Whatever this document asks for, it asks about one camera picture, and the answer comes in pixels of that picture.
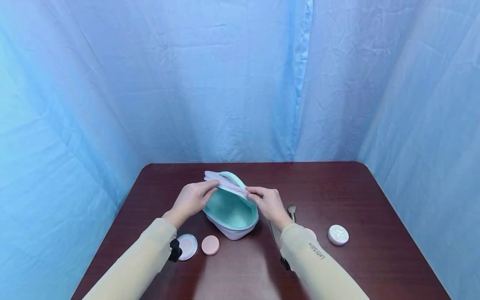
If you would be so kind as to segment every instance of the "makeup brush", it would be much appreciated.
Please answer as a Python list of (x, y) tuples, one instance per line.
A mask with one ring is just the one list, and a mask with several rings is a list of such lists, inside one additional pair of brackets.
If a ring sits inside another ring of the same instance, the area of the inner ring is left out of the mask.
[(292, 218), (293, 222), (296, 223), (297, 221), (295, 220), (295, 211), (297, 210), (297, 206), (292, 204), (287, 208), (287, 210), (288, 210), (288, 214)]

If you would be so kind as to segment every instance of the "brush handle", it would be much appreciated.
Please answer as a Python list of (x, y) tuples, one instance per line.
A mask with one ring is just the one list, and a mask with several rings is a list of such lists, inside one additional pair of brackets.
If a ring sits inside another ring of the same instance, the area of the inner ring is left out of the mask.
[(288, 214), (289, 214), (290, 217), (292, 218), (293, 222), (296, 223), (297, 220), (295, 219), (295, 213), (288, 212)]

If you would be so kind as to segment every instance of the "beige sleeve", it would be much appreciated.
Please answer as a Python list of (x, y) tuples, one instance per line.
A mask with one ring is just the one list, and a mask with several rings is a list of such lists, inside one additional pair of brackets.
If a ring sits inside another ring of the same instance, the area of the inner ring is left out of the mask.
[(368, 299), (350, 275), (298, 224), (282, 231), (282, 256), (312, 296), (321, 300)]
[(113, 264), (84, 300), (138, 300), (170, 257), (177, 229), (158, 218)]

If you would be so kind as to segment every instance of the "teal bag lining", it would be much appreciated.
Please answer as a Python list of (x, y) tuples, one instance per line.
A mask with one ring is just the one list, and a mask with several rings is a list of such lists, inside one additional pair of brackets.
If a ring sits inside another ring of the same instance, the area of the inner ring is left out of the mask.
[[(226, 175), (243, 189), (246, 187), (233, 173), (219, 174)], [(221, 187), (210, 197), (204, 212), (219, 225), (231, 230), (248, 229), (258, 220), (258, 209), (253, 202)]]

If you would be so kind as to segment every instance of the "person's left hand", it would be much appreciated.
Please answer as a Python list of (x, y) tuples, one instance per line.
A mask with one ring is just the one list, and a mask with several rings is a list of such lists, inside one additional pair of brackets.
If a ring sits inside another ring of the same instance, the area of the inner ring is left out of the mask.
[(177, 229), (191, 216), (201, 211), (217, 190), (218, 180), (209, 180), (190, 183), (183, 187), (172, 209), (167, 211), (162, 218), (169, 221)]

